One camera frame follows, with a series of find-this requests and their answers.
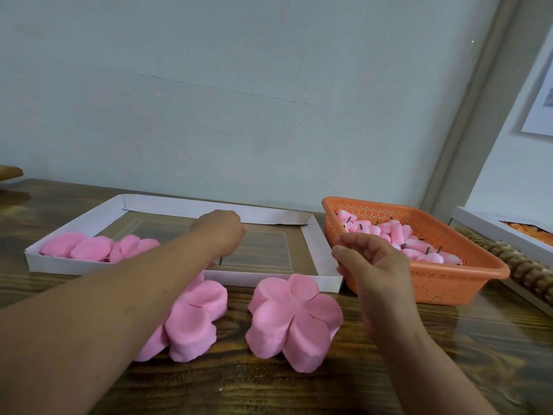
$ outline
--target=perforated basket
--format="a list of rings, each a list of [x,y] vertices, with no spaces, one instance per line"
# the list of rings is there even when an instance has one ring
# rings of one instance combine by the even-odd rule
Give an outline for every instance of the perforated basket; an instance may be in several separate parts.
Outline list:
[[[345,233],[336,212],[346,210],[359,220],[375,223],[388,221],[391,217],[408,223],[413,234],[425,242],[459,256],[464,265],[443,265],[431,262],[411,261],[411,279],[418,303],[466,304],[480,291],[489,279],[509,277],[509,268],[500,259],[474,244],[465,236],[438,221],[430,214],[411,207],[381,202],[369,202],[328,196],[322,200],[326,211],[325,236],[330,246]],[[356,293],[355,281],[346,277],[347,286]]]

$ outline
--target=wall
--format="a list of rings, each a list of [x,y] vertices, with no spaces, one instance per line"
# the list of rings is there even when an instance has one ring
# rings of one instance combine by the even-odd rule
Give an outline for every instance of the wall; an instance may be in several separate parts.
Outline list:
[[[467,207],[553,225],[553,137],[521,132],[553,57],[553,27],[467,201]]]
[[[550,32],[552,23],[553,0],[521,1],[431,209],[431,213],[440,220],[449,221],[456,206],[469,205],[467,201],[492,148],[495,148],[494,143],[500,132],[505,135],[510,131],[517,132],[516,128],[522,127],[520,122],[518,125],[515,123],[517,119],[520,119],[516,116],[522,113],[522,103],[525,103],[527,96],[530,95],[527,92],[526,95],[519,97],[519,94]],[[515,101],[519,102],[516,108],[513,107]],[[508,117],[511,124],[506,124]],[[533,144],[535,137],[519,133],[510,137],[510,140],[522,148],[516,152],[519,159],[525,160],[526,164],[532,167],[533,165],[530,163],[532,160],[531,158],[529,160],[527,156],[529,152],[526,150],[526,145]],[[548,145],[542,141],[535,145],[548,148]],[[509,159],[506,158],[504,164],[501,165],[506,173],[502,173],[501,177],[496,175],[494,181],[489,179],[490,184],[487,186],[480,185],[483,191],[480,191],[480,188],[475,191],[475,196],[471,196],[470,205],[478,207],[489,205],[495,208],[499,202],[509,203],[512,201],[516,191],[522,189],[519,192],[523,194],[524,186],[532,186],[533,190],[535,185],[532,184],[532,180],[535,180],[536,177],[541,180],[541,176],[536,174],[532,178],[524,180],[522,175],[531,173],[531,171],[526,173],[524,169],[516,167],[519,159],[513,158],[512,155]],[[521,178],[509,179],[513,177],[515,169],[520,169]]]
[[[2,0],[0,161],[318,210],[418,206],[500,0]]]

